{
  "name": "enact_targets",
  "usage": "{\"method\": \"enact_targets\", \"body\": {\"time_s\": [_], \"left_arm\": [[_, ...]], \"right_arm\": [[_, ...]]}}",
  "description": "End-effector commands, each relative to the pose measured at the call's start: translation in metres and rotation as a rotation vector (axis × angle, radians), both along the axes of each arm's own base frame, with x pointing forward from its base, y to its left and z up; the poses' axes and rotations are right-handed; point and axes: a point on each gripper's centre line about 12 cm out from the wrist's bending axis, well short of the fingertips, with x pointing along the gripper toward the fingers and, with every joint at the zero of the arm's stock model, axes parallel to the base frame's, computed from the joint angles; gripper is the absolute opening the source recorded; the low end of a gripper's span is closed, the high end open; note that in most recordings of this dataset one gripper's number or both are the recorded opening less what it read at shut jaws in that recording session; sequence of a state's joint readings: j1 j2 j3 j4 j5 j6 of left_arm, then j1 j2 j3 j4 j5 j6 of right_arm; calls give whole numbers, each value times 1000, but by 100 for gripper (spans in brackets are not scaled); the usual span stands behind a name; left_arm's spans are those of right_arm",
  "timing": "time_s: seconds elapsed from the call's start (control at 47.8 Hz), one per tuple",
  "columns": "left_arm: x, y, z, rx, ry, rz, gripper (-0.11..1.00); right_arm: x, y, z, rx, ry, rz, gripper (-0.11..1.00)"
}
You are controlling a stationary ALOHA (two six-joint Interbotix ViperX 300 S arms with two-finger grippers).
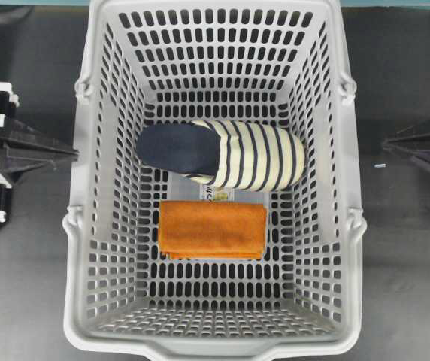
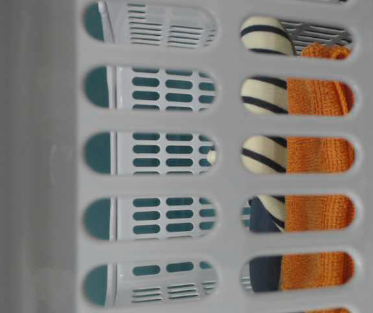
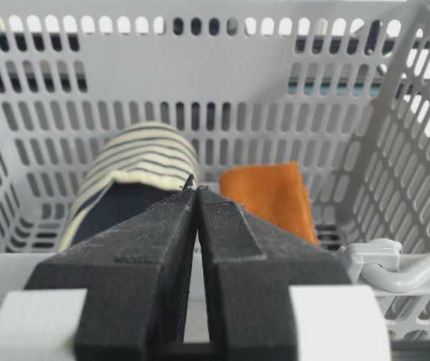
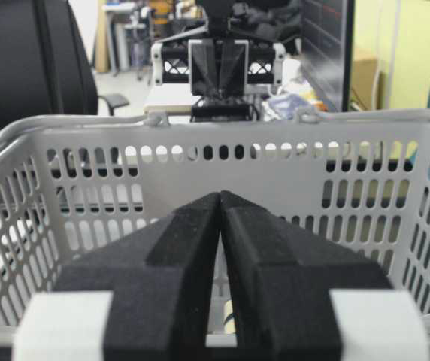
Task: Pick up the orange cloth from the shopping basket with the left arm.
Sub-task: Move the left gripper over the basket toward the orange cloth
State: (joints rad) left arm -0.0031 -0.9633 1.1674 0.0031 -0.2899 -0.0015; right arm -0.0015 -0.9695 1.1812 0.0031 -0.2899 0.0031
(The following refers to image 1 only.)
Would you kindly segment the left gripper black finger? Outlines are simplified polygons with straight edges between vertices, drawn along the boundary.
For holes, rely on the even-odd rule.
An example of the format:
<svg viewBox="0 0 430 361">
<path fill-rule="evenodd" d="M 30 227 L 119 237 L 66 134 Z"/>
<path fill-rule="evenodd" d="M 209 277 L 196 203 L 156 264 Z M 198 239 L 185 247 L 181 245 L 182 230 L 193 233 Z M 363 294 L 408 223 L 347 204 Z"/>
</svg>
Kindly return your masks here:
<svg viewBox="0 0 430 361">
<path fill-rule="evenodd" d="M 4 157 L 0 160 L 0 174 L 5 177 L 14 177 L 14 174 L 25 173 L 38 168 L 57 168 L 61 164 L 72 162 L 72 156 L 55 159 L 24 159 Z"/>
<path fill-rule="evenodd" d="M 2 143 L 10 155 L 26 156 L 28 159 L 78 158 L 78 151 L 71 145 L 10 117 L 4 117 Z"/>
</svg>

